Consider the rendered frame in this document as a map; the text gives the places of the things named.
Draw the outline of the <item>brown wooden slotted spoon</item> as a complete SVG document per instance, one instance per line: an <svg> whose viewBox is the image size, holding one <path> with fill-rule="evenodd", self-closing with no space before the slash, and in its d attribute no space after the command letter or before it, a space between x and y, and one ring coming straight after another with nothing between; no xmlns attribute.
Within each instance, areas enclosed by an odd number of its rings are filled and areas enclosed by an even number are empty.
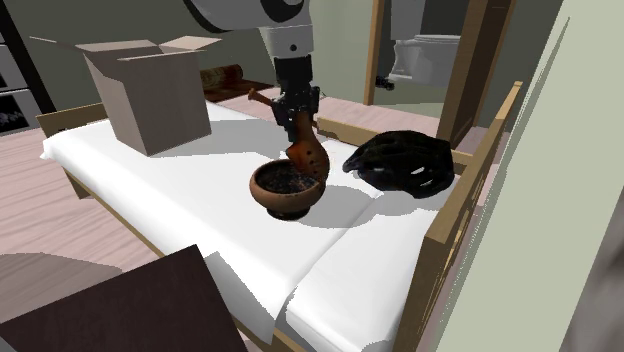
<svg viewBox="0 0 624 352"><path fill-rule="evenodd" d="M297 170L319 182L325 182L330 170L329 157L317 139L314 129L317 123L314 114L318 112L320 89L311 89L293 95L283 93L270 99L255 89L248 93L248 99L271 107L276 123L287 133L291 145L286 149L287 157Z"/></svg>

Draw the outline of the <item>rolled brown patterned rug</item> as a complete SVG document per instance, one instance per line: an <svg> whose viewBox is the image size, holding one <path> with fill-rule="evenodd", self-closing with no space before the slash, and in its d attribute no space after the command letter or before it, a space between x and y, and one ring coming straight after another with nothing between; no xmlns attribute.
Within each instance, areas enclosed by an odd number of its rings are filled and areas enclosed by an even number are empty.
<svg viewBox="0 0 624 352"><path fill-rule="evenodd" d="M247 95L251 89L257 91L273 88L273 85L247 80L240 65L228 65L200 71L204 97L218 103Z"/></svg>

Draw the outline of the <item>brown bowl with dark contents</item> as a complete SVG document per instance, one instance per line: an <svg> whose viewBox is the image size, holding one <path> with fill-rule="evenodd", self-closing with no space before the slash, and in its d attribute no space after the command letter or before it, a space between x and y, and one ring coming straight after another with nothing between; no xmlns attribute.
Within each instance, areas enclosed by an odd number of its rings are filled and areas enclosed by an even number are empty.
<svg viewBox="0 0 624 352"><path fill-rule="evenodd" d="M323 196L325 188L324 182L298 171L288 159L261 165L249 181L253 199L270 216L282 221L305 217Z"/></svg>

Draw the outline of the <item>black bicycle helmet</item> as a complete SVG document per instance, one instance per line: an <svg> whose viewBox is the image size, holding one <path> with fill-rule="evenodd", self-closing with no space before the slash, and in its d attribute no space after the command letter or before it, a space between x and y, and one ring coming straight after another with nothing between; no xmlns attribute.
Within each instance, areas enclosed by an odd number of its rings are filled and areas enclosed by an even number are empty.
<svg viewBox="0 0 624 352"><path fill-rule="evenodd" d="M345 173L380 191L403 191L415 199L446 190L455 180L450 143L412 130L377 134L343 163Z"/></svg>

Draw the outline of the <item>white toilet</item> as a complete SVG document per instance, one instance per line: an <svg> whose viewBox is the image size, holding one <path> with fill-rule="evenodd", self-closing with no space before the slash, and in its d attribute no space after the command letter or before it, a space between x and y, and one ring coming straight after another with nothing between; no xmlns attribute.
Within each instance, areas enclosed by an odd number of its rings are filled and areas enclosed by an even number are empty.
<svg viewBox="0 0 624 352"><path fill-rule="evenodd" d="M450 81L460 36L416 35L397 40L395 62L388 76L391 81L446 87Z"/></svg>

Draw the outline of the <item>wooden bed with white sheets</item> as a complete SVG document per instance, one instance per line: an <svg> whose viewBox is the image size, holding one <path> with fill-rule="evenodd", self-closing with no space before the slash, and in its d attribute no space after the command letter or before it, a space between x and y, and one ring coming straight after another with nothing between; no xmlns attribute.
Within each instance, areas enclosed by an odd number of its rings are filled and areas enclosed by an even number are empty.
<svg viewBox="0 0 624 352"><path fill-rule="evenodd" d="M39 123L44 157L79 196L159 255L199 248L236 324L265 352L420 352L520 89L515 82L474 153L452 153L451 186L424 199L343 172L376 134L320 119L331 170L296 221L273 218L249 190L257 167L284 157L272 122L212 103L211 135L150 157L117 140L101 104Z"/></svg>

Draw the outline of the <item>open cardboard box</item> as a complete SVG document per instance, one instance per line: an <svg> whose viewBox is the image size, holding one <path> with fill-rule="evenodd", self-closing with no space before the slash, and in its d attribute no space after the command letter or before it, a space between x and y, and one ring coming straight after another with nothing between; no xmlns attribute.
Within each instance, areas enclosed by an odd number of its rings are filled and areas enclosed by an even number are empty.
<svg viewBox="0 0 624 352"><path fill-rule="evenodd" d="M48 42L83 55L117 140L134 150L152 156L212 133L198 54L216 38Z"/></svg>

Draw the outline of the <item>wooden door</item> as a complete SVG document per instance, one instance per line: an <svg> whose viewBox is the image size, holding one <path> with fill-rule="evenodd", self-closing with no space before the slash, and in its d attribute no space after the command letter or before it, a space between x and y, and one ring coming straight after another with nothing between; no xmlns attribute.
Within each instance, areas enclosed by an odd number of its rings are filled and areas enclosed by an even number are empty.
<svg viewBox="0 0 624 352"><path fill-rule="evenodd" d="M476 125L517 0L470 0L436 137L456 148Z"/></svg>

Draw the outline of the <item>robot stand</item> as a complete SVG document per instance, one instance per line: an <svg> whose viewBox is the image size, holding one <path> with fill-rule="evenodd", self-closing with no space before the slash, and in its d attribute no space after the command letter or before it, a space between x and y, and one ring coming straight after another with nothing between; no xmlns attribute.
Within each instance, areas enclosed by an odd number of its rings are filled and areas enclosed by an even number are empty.
<svg viewBox="0 0 624 352"><path fill-rule="evenodd" d="M248 352L197 246L0 324L16 352Z"/></svg>

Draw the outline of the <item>dark oven cabinet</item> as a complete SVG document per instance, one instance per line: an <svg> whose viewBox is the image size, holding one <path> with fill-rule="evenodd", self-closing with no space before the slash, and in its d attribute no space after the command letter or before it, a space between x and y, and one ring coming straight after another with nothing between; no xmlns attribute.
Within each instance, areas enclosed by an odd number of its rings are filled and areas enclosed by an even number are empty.
<svg viewBox="0 0 624 352"><path fill-rule="evenodd" d="M0 0L0 137L39 128L56 112L4 0Z"/></svg>

